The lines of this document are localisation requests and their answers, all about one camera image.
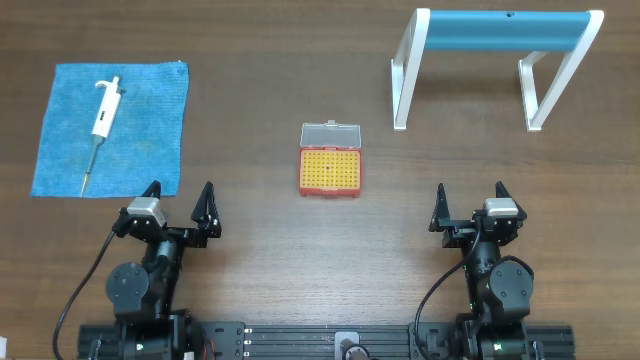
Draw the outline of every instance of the pipette tip box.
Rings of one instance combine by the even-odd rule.
[[[352,196],[362,189],[360,125],[302,125],[298,187],[301,196]]]

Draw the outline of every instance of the pipette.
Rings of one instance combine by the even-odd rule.
[[[93,125],[93,131],[91,132],[93,136],[93,146],[91,149],[91,157],[89,158],[89,166],[87,167],[87,172],[84,174],[80,196],[84,196],[84,191],[89,182],[89,175],[91,175],[91,169],[93,169],[93,163],[96,161],[96,153],[100,145],[109,137],[111,125],[113,125],[113,118],[116,116],[120,98],[125,91],[118,86],[118,82],[120,82],[120,77],[114,76],[112,82],[100,80],[96,83],[96,87],[105,88],[105,92],[102,97],[102,104],[100,104],[100,110],[98,110],[96,123]]]

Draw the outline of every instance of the brown wooden surface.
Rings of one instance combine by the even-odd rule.
[[[604,25],[549,116],[527,133],[523,54],[425,55],[408,131],[394,132],[389,59],[416,7],[587,10]],[[531,321],[573,324],[580,359],[640,357],[640,2],[0,1],[0,335],[11,357],[51,358],[62,307],[128,199],[29,197],[58,63],[189,63],[179,195],[186,226],[210,180],[224,226],[189,250],[175,307],[202,320],[407,324],[460,258],[427,232],[444,182],[468,218],[502,180],[529,213],[503,249],[536,270]],[[551,83],[559,55],[537,66]],[[359,199],[301,198],[303,122],[362,125]],[[116,239],[63,328],[112,321],[105,277],[144,244]],[[461,273],[425,320],[467,310]]]

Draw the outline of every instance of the white support frame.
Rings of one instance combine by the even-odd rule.
[[[604,13],[601,10],[590,10],[589,13],[591,14],[589,24],[587,24],[578,39],[575,49],[565,53],[558,73],[539,106],[533,81],[533,64],[542,59],[547,53],[534,51],[518,62],[527,131],[542,130],[542,124],[544,124],[549,112],[551,112],[560,94],[562,94],[598,34],[604,19]],[[394,130],[407,129],[409,107],[411,106],[411,98],[413,97],[420,61],[422,60],[422,53],[427,40],[430,17],[431,11],[429,9],[416,9],[400,41],[396,55],[391,59]]]

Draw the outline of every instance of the blue and white rack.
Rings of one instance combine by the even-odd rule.
[[[416,9],[391,59],[393,127],[407,117],[425,51],[532,51],[518,62],[527,131],[540,131],[580,61],[598,34],[604,13],[528,11],[442,11]],[[533,64],[549,52],[564,59],[538,105]]]

